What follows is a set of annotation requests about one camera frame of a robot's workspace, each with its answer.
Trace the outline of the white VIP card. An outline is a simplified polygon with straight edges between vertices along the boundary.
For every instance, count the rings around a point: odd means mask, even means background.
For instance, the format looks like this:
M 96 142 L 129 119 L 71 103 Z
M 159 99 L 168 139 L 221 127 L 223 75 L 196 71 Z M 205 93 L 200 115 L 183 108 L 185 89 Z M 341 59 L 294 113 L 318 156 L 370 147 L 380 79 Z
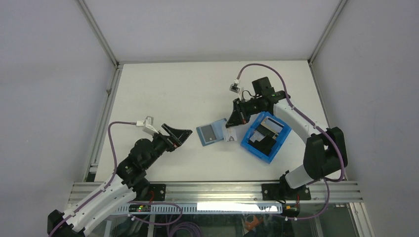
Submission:
M 237 134 L 235 128 L 222 128 L 223 139 L 225 142 L 237 141 Z

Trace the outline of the teal leather card holder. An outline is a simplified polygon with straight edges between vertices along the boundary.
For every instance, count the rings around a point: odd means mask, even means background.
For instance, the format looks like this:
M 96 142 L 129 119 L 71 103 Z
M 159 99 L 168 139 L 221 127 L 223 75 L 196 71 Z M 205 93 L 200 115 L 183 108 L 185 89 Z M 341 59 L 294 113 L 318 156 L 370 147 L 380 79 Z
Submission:
M 202 146 L 208 146 L 213 143 L 223 141 L 224 134 L 223 128 L 227 122 L 226 118 L 214 121 L 210 124 L 196 127 L 198 137 L 201 141 Z

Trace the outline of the blue plastic bin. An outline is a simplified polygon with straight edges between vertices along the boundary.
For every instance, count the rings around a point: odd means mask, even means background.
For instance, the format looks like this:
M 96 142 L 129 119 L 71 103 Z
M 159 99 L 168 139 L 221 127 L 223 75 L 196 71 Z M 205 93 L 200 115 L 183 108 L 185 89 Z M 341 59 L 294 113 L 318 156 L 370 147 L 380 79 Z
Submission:
M 261 112 L 247 130 L 241 147 L 261 161 L 270 164 L 292 129 L 269 112 Z

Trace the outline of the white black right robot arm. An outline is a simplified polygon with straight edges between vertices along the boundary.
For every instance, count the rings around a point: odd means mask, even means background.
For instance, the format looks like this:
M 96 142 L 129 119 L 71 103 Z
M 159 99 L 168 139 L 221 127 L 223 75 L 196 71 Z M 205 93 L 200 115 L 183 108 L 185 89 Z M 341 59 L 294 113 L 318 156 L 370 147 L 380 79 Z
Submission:
M 328 175 L 344 171 L 348 165 L 343 131 L 338 127 L 323 128 L 299 110 L 286 89 L 275 91 L 269 78 L 252 82 L 255 97 L 249 100 L 236 98 L 226 127 L 235 127 L 249 122 L 252 115 L 268 112 L 281 119 L 305 144 L 302 165 L 280 177 L 279 195 L 285 200 L 293 199 L 298 191 L 320 179 L 329 181 Z

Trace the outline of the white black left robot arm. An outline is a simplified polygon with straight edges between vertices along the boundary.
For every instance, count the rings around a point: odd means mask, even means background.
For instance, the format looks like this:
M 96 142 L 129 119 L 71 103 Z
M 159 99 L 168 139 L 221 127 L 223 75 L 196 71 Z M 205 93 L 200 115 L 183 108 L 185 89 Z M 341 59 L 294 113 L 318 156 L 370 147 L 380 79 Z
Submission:
M 175 129 L 163 124 L 166 135 L 146 125 L 146 121 L 123 122 L 124 125 L 143 127 L 152 140 L 139 139 L 121 162 L 114 160 L 111 176 L 75 207 L 63 212 L 52 211 L 47 218 L 50 237 L 85 237 L 121 205 L 144 200 L 149 194 L 146 171 L 165 152 L 181 147 L 193 133 L 190 129 Z

